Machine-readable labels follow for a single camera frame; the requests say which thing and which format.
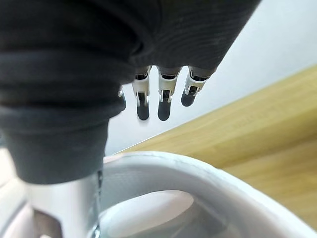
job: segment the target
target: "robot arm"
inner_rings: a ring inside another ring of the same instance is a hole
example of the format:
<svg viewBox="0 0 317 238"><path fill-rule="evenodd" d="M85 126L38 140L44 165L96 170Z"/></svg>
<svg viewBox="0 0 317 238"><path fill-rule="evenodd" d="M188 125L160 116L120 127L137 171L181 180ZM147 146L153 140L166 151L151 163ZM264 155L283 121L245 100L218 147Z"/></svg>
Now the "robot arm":
<svg viewBox="0 0 317 238"><path fill-rule="evenodd" d="M258 3L0 3L0 128L27 183L39 236L98 234L98 171L108 120L125 107L121 85L133 82L138 115L146 119L149 65L157 65L158 115L165 120L179 69L188 65L182 103L189 106ZM61 193L69 201L63 207ZM74 210L78 219L67 216Z"/></svg>

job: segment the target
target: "black fabric sleeve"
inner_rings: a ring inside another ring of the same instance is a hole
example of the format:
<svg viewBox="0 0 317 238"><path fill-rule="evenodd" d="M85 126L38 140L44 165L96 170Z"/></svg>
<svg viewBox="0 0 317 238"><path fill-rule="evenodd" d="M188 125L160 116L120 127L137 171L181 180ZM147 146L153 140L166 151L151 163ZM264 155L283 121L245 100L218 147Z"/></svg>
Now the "black fabric sleeve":
<svg viewBox="0 0 317 238"><path fill-rule="evenodd" d="M137 67L215 69L259 0L3 0L0 128L18 176L102 167L120 85Z"/></svg>

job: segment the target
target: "black fingertip pad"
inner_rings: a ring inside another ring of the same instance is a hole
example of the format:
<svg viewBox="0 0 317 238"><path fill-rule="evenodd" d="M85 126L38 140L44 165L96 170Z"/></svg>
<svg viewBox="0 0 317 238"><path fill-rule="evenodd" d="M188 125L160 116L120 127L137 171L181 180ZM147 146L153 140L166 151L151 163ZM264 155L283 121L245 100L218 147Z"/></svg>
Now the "black fingertip pad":
<svg viewBox="0 0 317 238"><path fill-rule="evenodd" d="M194 103L194 100L195 100L195 96L187 95L185 91L183 92L181 102L184 107L189 107L190 105L192 105Z"/></svg>
<svg viewBox="0 0 317 238"><path fill-rule="evenodd" d="M167 101L159 102L158 104L158 118L161 121L166 121L170 115L170 105L171 103Z"/></svg>
<svg viewBox="0 0 317 238"><path fill-rule="evenodd" d="M150 116L149 106L141 105L138 107L137 112L140 120L147 120Z"/></svg>

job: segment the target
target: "wooden surface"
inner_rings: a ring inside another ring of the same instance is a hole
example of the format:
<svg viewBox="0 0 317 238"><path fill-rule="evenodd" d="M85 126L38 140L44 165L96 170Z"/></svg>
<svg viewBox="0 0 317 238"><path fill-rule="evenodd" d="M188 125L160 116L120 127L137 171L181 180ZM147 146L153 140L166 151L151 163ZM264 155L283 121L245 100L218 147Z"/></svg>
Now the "wooden surface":
<svg viewBox="0 0 317 238"><path fill-rule="evenodd" d="M208 162L317 230L317 66L125 151L137 150Z"/></svg>

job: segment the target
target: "white wall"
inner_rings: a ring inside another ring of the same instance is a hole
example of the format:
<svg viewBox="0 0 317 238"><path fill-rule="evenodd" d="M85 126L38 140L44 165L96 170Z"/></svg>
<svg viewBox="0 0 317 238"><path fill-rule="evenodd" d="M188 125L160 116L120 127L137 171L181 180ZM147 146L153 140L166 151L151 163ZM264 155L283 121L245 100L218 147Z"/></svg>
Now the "white wall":
<svg viewBox="0 0 317 238"><path fill-rule="evenodd" d="M168 121L157 117L156 67L150 73L148 122L138 121L132 86L125 85L127 108L110 121L106 153L130 147L316 63L317 0L263 0L191 107L180 102L187 67L178 77Z"/></svg>

